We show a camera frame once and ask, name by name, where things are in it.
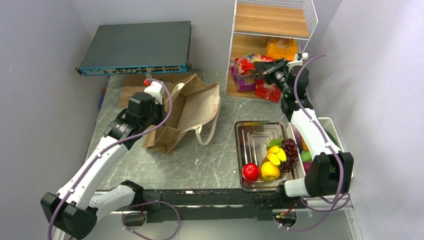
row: red apple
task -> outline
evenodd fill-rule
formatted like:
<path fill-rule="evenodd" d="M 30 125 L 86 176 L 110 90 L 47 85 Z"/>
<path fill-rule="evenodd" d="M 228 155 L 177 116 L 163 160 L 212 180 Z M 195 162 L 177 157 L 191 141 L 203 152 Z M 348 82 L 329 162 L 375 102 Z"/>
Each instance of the red apple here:
<path fill-rule="evenodd" d="M 261 171 L 259 170 L 258 165 L 254 163 L 248 163 L 243 166 L 243 171 L 241 172 L 241 175 L 246 181 L 254 182 L 259 179 L 259 175 L 261 174 Z"/>

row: wire shelf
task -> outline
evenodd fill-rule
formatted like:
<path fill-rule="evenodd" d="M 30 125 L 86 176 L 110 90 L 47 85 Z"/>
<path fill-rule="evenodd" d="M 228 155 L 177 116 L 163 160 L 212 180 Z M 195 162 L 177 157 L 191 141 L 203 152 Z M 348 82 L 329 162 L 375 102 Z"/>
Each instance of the wire shelf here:
<path fill-rule="evenodd" d="M 255 4 L 273 7 L 303 9 L 307 0 L 238 0 L 240 4 Z"/>
<path fill-rule="evenodd" d="M 312 0 L 305 1 L 305 4 L 303 5 L 303 13 L 305 15 L 306 26 L 310 38 L 318 25 L 317 12 L 315 11 L 314 2 Z"/>

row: stainless steel tray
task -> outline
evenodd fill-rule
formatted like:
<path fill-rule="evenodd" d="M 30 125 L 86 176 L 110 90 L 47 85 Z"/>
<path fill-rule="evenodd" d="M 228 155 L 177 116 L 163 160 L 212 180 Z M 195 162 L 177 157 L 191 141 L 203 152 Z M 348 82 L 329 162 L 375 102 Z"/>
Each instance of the stainless steel tray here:
<path fill-rule="evenodd" d="M 274 191 L 279 182 L 301 177 L 297 176 L 298 174 L 294 167 L 291 172 L 280 175 L 276 180 L 257 180 L 253 183 L 245 181 L 242 178 L 243 166 L 254 163 L 261 167 L 263 159 L 268 154 L 265 143 L 277 138 L 286 139 L 288 135 L 286 126 L 282 122 L 239 121 L 235 123 L 234 130 L 240 185 L 243 190 L 247 192 Z"/>

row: red snack bag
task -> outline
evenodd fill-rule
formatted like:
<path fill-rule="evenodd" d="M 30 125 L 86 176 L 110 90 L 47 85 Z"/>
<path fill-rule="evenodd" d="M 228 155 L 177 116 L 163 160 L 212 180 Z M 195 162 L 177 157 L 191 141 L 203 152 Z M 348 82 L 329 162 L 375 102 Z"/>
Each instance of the red snack bag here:
<path fill-rule="evenodd" d="M 237 73 L 240 75 L 255 75 L 258 74 L 256 71 L 253 62 L 272 62 L 274 58 L 259 55 L 259 54 L 249 54 L 243 57 L 236 58 L 234 60 L 235 67 L 237 68 Z"/>
<path fill-rule="evenodd" d="M 263 79 L 256 81 L 256 90 L 254 94 L 262 99 L 278 102 L 281 97 L 281 91 L 275 84 L 267 84 Z"/>

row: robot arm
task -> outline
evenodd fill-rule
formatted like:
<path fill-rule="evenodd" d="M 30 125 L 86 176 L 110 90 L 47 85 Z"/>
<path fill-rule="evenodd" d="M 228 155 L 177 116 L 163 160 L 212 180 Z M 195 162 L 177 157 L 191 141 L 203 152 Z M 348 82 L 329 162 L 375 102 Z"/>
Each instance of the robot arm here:
<path fill-rule="evenodd" d="M 307 53 L 295 55 L 295 60 L 286 59 L 274 62 L 254 62 L 267 84 L 275 84 L 282 92 L 281 110 L 289 121 L 297 128 L 308 146 L 313 158 L 311 167 L 305 177 L 284 182 L 284 197 L 320 197 L 336 193 L 341 169 L 330 147 L 342 162 L 344 176 L 350 176 L 353 170 L 353 157 L 349 152 L 341 152 L 323 131 L 312 104 L 306 95 L 309 83 L 309 71 L 301 71 L 303 61 L 309 58 Z M 298 100 L 295 98 L 295 80 L 297 82 Z M 341 193 L 346 193 L 350 186 L 350 177 L 344 177 Z"/>
<path fill-rule="evenodd" d="M 164 90 L 161 84 L 153 82 L 144 92 L 135 93 L 129 99 L 128 108 L 122 110 L 117 118 L 109 123 L 104 136 L 81 169 L 56 194 L 47 192 L 43 196 L 41 206 L 50 222 L 59 203 L 65 199 L 64 196 L 71 193 L 54 220 L 55 227 L 80 240 L 91 232 L 98 220 L 110 212 L 131 203 L 144 202 L 143 188 L 131 181 L 124 181 L 101 196 L 93 196 L 107 173 L 139 137 L 117 144 L 103 154 L 100 152 L 119 140 L 138 135 L 150 125 L 162 122 L 165 115 L 162 104 Z M 97 158 L 97 161 L 86 170 L 94 158 Z M 81 176 L 82 180 L 72 190 L 72 186 Z"/>
<path fill-rule="evenodd" d="M 341 152 L 322 130 L 315 111 L 309 108 L 305 109 L 312 117 L 312 120 L 302 111 L 294 111 L 291 117 L 291 123 L 300 132 L 312 156 L 312 165 L 305 177 L 288 180 L 284 183 L 285 194 L 288 197 L 321 197 L 333 195 L 336 193 L 339 184 L 340 168 L 335 156 L 330 151 L 330 147 L 337 153 L 343 165 L 344 176 L 350 176 L 353 170 L 354 159 L 349 152 Z M 349 190 L 351 183 L 350 177 L 343 178 L 341 193 Z"/>

